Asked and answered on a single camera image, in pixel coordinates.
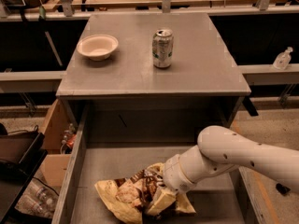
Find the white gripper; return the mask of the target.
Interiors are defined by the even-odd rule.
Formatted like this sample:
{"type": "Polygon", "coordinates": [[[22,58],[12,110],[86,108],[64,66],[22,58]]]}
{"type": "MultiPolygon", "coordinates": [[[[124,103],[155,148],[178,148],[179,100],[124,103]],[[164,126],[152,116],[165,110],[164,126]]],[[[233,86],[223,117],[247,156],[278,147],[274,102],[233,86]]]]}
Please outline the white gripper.
{"type": "Polygon", "coordinates": [[[164,209],[169,207],[176,200],[176,192],[186,193],[190,190],[191,182],[182,172],[179,154],[165,162],[163,181],[166,187],[157,188],[152,201],[145,210],[145,214],[148,216],[158,216],[164,209]]]}

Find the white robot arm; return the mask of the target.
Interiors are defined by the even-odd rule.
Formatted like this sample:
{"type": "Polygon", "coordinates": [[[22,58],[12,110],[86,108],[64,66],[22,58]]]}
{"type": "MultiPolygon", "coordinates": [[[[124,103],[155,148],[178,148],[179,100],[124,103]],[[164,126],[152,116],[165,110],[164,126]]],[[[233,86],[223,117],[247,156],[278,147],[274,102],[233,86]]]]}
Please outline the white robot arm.
{"type": "Polygon", "coordinates": [[[197,144],[168,159],[158,182],[174,193],[186,193],[203,179],[244,166],[292,191],[299,191],[299,151],[249,140],[221,126],[208,126],[197,144]]]}

